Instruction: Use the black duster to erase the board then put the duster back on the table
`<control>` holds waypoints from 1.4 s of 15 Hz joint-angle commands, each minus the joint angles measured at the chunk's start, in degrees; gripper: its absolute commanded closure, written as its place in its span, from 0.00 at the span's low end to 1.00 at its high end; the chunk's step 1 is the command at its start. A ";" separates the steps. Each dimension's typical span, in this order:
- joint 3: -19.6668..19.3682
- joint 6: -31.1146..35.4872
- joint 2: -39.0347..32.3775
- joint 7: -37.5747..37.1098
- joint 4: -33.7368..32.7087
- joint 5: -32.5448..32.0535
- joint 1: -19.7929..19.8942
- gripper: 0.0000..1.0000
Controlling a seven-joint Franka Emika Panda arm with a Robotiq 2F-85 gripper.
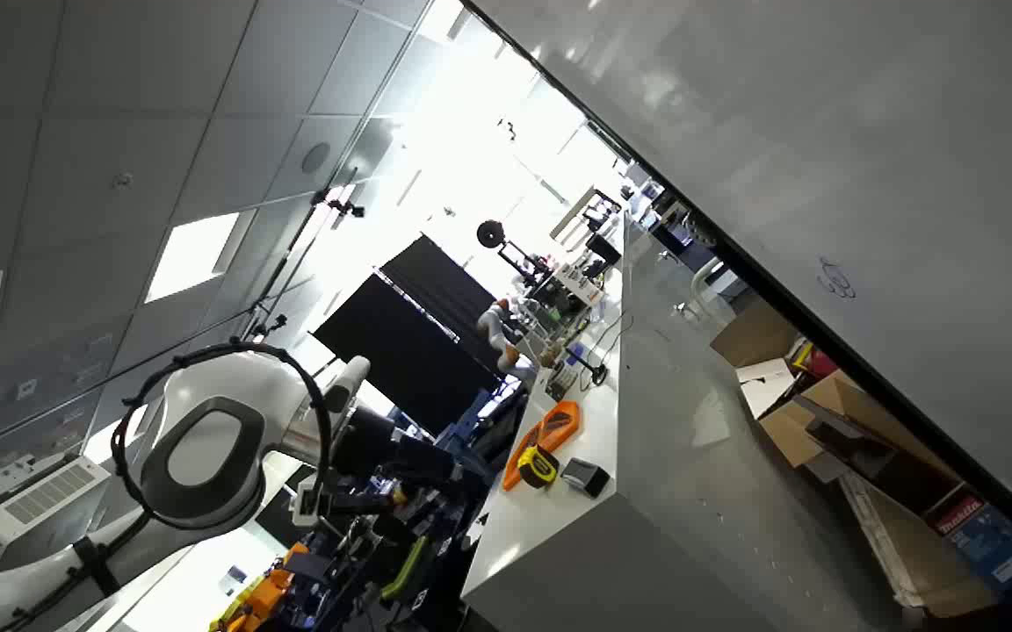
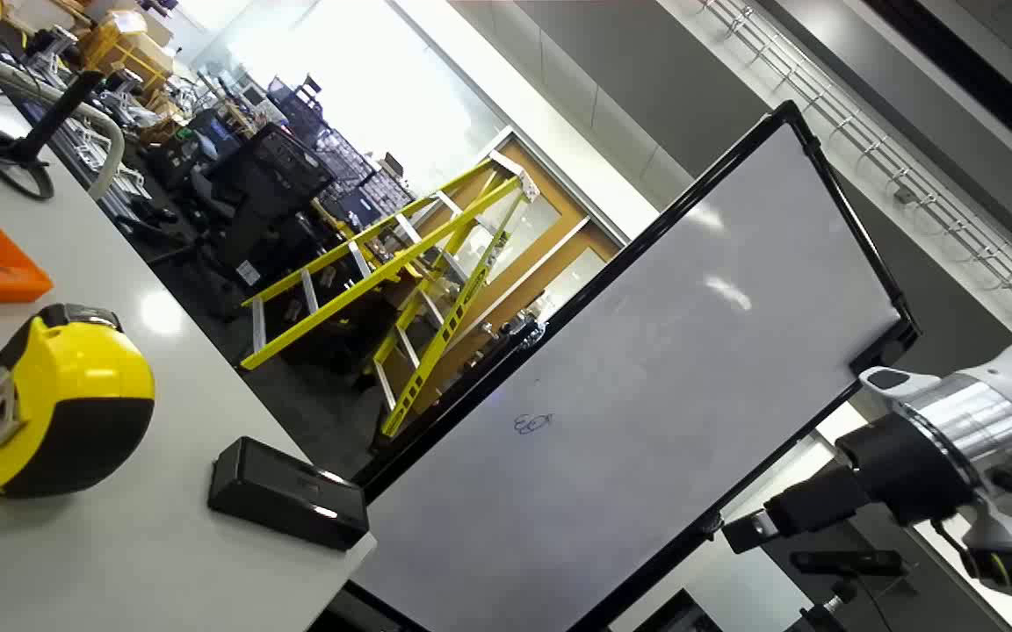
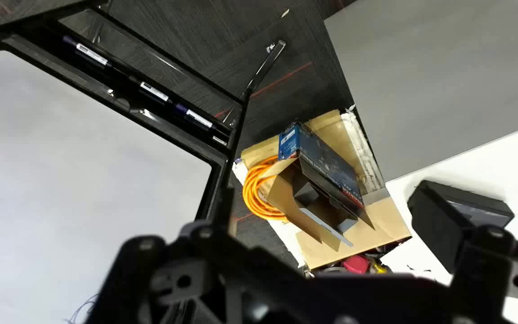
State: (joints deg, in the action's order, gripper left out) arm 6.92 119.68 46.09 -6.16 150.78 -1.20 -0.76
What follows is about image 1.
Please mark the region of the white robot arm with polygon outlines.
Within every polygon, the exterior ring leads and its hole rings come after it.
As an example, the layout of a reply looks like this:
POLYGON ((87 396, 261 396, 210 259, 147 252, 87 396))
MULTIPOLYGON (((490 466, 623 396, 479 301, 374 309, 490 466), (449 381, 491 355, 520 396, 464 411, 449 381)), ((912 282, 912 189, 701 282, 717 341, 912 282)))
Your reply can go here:
POLYGON ((147 376, 112 422, 108 465, 41 458, 37 474, 0 466, 0 632, 32 622, 75 580, 116 588, 112 560, 140 525, 230 535, 266 490, 264 461, 287 453, 287 429, 309 422, 299 453, 314 466, 291 525, 317 527, 331 505, 333 433, 354 406, 374 361, 354 355, 331 382, 272 346, 219 346, 147 376))

